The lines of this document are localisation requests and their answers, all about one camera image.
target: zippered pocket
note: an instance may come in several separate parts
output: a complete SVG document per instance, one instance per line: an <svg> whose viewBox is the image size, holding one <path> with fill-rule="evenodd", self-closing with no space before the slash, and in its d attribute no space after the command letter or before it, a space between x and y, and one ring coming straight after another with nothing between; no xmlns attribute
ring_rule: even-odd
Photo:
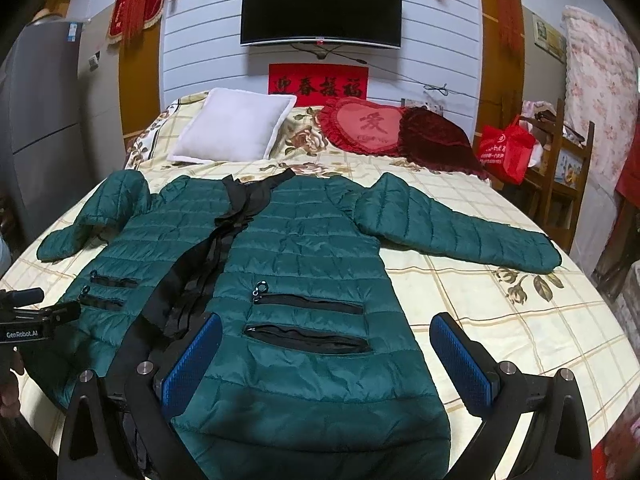
<svg viewBox="0 0 640 480"><path fill-rule="evenodd" d="M132 278L112 278L111 276L102 276L97 270L89 273L89 281L96 285L117 286L120 288L136 288L139 281Z"/></svg>
<svg viewBox="0 0 640 480"><path fill-rule="evenodd" d="M303 298L295 294L276 294L269 292L267 282L258 282L252 292L254 304L282 304L297 308L315 308L317 310L331 310L344 314L363 314L361 305L343 301Z"/></svg>
<svg viewBox="0 0 640 480"><path fill-rule="evenodd" d="M103 310L122 310L124 301L119 298L100 298L88 294L89 286L85 285L82 288L82 292L78 295L78 303L85 306L92 306L94 308L101 308Z"/></svg>
<svg viewBox="0 0 640 480"><path fill-rule="evenodd" d="M274 324L249 325L244 329L244 334L281 348L316 354L358 354L371 350L366 339L301 327Z"/></svg>

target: red heart-shaped pillow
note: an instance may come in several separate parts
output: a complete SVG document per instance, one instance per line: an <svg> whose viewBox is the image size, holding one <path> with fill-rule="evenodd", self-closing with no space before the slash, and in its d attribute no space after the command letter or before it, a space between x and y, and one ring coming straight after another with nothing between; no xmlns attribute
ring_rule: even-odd
<svg viewBox="0 0 640 480"><path fill-rule="evenodd" d="M346 152L397 155L402 108L345 97L327 101L318 114L326 138Z"/></svg>

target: hand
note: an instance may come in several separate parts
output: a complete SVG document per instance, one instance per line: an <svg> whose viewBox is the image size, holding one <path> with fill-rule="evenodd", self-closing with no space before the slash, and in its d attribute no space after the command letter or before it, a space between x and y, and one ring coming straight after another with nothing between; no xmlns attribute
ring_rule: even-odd
<svg viewBox="0 0 640 480"><path fill-rule="evenodd" d="M24 373L24 364L20 352L14 350L11 369L18 375ZM20 415L20 400L18 399L18 378L9 374L10 379L6 384L0 384L0 416L15 418Z"/></svg>

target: television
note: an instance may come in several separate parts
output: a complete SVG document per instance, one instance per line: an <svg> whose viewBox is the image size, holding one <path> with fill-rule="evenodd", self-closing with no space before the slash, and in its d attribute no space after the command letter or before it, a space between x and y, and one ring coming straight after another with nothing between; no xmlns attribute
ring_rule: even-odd
<svg viewBox="0 0 640 480"><path fill-rule="evenodd" d="M402 0L242 0L240 44L318 42L400 48Z"/></svg>

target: red bag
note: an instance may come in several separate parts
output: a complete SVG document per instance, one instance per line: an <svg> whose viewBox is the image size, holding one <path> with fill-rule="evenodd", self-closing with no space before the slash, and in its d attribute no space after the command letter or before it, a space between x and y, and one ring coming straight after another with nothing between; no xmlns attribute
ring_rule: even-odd
<svg viewBox="0 0 640 480"><path fill-rule="evenodd" d="M533 135L518 126L519 119L516 116L504 130L484 126L478 148L478 160L486 170L511 184L522 184L536 143Z"/></svg>

